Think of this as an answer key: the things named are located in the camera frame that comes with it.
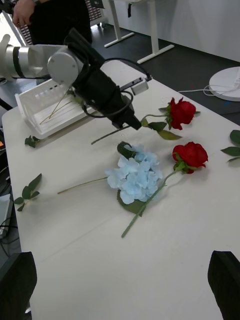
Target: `black chair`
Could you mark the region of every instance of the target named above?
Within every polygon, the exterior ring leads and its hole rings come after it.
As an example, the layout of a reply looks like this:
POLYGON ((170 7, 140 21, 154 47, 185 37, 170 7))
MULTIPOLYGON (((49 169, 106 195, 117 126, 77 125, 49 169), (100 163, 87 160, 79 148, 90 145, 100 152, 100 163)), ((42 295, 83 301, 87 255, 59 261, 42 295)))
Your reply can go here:
POLYGON ((208 283, 224 320, 240 320, 240 262, 230 251, 213 251, 208 283))
POLYGON ((22 320, 36 284, 32 253, 11 255, 0 269, 0 319, 22 320))

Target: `person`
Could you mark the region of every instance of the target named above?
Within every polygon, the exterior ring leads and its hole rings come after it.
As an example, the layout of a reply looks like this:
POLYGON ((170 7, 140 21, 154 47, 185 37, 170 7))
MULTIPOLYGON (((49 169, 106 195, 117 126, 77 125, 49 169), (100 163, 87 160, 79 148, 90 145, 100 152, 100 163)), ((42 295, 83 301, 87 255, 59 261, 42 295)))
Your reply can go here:
POLYGON ((18 0, 12 22, 28 26, 34 45, 63 45, 71 28, 92 43, 85 0, 18 0))

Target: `black pants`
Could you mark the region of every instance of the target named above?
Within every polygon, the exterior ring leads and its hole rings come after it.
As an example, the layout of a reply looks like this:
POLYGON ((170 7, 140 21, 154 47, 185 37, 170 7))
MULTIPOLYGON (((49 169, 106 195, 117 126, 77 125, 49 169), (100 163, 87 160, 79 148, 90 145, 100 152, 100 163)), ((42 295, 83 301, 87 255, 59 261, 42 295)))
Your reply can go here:
POLYGON ((29 31, 34 45, 62 45, 73 27, 92 43, 85 0, 49 0, 37 5, 31 16, 29 31))

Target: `blue hydrangea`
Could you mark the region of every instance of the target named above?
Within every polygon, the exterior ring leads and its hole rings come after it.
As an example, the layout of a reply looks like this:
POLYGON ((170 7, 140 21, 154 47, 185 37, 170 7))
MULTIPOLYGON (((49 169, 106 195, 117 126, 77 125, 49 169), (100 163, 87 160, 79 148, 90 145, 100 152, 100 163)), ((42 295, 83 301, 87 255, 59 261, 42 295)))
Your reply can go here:
POLYGON ((107 182, 113 189, 120 190, 122 201, 129 205, 134 200, 146 202, 157 191, 163 174, 159 169, 155 153, 144 152, 143 145, 125 146, 135 151, 134 158, 126 159, 121 155, 117 169, 107 169, 107 182))

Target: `white wall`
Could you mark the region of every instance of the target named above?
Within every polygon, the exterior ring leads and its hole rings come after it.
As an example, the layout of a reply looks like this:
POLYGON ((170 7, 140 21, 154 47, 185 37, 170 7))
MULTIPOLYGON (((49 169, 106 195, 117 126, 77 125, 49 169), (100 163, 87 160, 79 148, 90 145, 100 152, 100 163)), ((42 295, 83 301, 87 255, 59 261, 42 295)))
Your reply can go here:
MULTIPOLYGON (((158 38, 240 62, 240 0, 155 0, 158 38)), ((112 24, 107 0, 108 21, 112 24)), ((115 1, 119 25, 150 34, 147 4, 115 1)))

